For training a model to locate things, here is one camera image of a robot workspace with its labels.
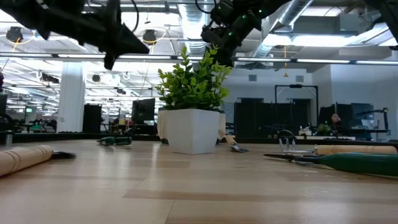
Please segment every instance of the white square planter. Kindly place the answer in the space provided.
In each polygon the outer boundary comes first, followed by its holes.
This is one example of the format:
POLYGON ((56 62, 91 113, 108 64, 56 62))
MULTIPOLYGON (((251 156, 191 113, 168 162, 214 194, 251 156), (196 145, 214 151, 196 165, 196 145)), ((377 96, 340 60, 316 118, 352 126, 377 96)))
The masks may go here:
POLYGON ((167 112, 167 139, 174 152, 211 153, 215 150, 220 113, 198 109, 167 112))

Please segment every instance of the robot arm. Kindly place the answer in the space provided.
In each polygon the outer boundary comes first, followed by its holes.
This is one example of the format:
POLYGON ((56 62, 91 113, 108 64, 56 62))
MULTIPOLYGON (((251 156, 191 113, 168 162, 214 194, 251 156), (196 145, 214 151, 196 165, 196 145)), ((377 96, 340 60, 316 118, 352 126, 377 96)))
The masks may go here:
POLYGON ((85 0, 2 0, 0 9, 28 29, 48 39, 56 32, 106 52, 104 66, 112 69, 122 54, 148 54, 149 49, 121 24, 120 0, 108 0, 94 13, 81 13, 85 0))
MULTIPOLYGON (((217 45, 214 56, 220 64, 232 66, 231 57, 236 48, 253 30, 261 30, 261 19, 276 12, 290 0, 221 0, 211 11, 212 21, 203 27, 201 36, 205 42, 217 45)), ((384 22, 398 39, 398 0, 365 0, 380 10, 384 22)))

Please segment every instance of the computer monitor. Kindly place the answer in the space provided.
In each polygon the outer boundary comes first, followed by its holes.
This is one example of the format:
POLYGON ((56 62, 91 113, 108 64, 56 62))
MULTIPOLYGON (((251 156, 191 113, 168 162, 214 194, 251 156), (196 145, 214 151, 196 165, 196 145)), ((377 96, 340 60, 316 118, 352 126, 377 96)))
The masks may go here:
POLYGON ((374 120, 373 105, 369 103, 352 103, 354 119, 374 120))
POLYGON ((131 118, 136 124, 155 120, 155 98, 133 101, 131 118))

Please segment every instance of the wooden tabletop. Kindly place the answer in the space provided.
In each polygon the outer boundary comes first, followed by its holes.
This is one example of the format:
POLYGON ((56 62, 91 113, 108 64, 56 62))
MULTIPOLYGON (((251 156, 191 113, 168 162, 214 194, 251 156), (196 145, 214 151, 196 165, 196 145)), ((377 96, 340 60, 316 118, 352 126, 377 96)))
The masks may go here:
POLYGON ((77 158, 0 178, 0 223, 391 224, 398 219, 397 179, 262 156, 279 152, 278 145, 245 144, 251 152, 240 154, 220 144, 213 154, 193 156, 159 142, 44 144, 77 158))

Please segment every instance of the green screwdriver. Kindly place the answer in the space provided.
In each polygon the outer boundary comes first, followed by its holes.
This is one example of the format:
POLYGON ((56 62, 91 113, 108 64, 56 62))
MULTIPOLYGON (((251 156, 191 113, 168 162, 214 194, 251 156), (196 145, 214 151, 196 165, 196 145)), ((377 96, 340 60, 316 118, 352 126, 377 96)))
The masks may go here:
POLYGON ((288 161, 312 162, 345 172, 398 177, 397 154, 337 153, 320 157, 265 154, 265 156, 287 159, 288 161))

